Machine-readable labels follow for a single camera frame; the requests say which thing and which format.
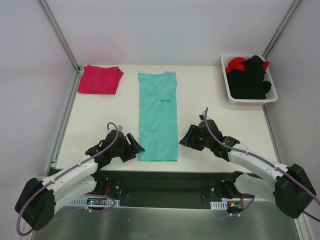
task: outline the gray floor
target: gray floor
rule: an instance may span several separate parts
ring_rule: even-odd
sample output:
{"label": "gray floor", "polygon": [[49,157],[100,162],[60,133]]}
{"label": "gray floor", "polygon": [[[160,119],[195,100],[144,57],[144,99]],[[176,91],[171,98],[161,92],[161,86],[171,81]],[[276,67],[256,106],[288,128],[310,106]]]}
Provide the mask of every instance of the gray floor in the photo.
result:
{"label": "gray floor", "polygon": [[[56,217],[74,207],[64,207]],[[113,208],[79,210],[35,232],[32,240],[296,240],[294,221],[268,202],[255,202],[241,217],[198,209]]]}

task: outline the white wall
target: white wall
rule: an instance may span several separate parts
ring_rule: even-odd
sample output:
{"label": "white wall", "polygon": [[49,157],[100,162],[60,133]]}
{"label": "white wall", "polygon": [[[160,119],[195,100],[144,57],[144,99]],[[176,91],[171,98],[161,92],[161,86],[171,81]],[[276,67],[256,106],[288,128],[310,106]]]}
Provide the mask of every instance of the white wall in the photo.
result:
{"label": "white wall", "polygon": [[262,54],[293,0],[48,0],[85,64],[220,66]]}
{"label": "white wall", "polygon": [[[268,60],[279,99],[267,105],[280,159],[301,165],[320,194],[320,1],[302,3]],[[320,217],[313,201],[309,213]],[[320,225],[310,219],[316,239]]]}
{"label": "white wall", "polygon": [[36,0],[0,8],[0,239],[16,236],[14,207],[44,172],[75,72]]}

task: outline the laundry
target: laundry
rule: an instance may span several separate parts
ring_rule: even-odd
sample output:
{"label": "laundry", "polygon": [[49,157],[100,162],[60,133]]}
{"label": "laundry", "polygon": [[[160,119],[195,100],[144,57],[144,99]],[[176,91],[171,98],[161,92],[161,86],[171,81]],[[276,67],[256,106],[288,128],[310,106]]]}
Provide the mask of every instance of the laundry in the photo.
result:
{"label": "laundry", "polygon": [[123,74],[117,66],[105,68],[87,65],[84,67],[78,93],[115,95]]}
{"label": "laundry", "polygon": [[230,94],[234,99],[266,99],[271,83],[264,81],[270,62],[259,56],[245,60],[236,57],[225,68]]}
{"label": "laundry", "polygon": [[139,161],[178,160],[177,78],[175,72],[139,73]]}

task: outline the robotic arm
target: robotic arm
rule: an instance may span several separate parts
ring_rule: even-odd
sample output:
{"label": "robotic arm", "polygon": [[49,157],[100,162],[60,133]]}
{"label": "robotic arm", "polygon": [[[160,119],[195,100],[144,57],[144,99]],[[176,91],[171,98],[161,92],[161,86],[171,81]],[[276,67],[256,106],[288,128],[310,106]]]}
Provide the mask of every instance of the robotic arm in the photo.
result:
{"label": "robotic arm", "polygon": [[22,218],[37,231],[72,200],[92,191],[103,191],[106,177],[99,171],[101,168],[110,164],[112,158],[120,157],[126,162],[145,151],[131,133],[125,136],[121,131],[121,126],[119,130],[111,130],[104,140],[89,148],[72,166],[41,181],[35,177],[30,179],[15,205],[15,211],[19,214],[22,211]]}
{"label": "robotic arm", "polygon": [[[288,167],[285,164],[267,160],[249,150],[239,140],[231,136],[223,136],[212,119],[205,120],[204,113],[199,117],[201,121],[199,125],[191,125],[187,134],[179,143],[198,151],[208,148],[216,157],[243,166],[258,176],[254,177],[235,171],[225,181],[215,186],[215,193],[228,199],[232,199],[239,193],[258,196],[275,203],[287,216],[294,219],[298,218],[313,198],[286,175],[282,174],[280,170],[289,174],[316,195],[316,191],[304,169],[297,164]],[[223,145],[212,137],[208,128]]]}

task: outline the teal cloth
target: teal cloth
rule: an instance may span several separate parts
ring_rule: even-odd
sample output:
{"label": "teal cloth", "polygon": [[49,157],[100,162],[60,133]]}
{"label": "teal cloth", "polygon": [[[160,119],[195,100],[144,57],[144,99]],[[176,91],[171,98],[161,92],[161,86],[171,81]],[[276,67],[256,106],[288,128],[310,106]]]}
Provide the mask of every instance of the teal cloth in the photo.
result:
{"label": "teal cloth", "polygon": [[139,161],[178,160],[177,78],[175,72],[139,73]]}

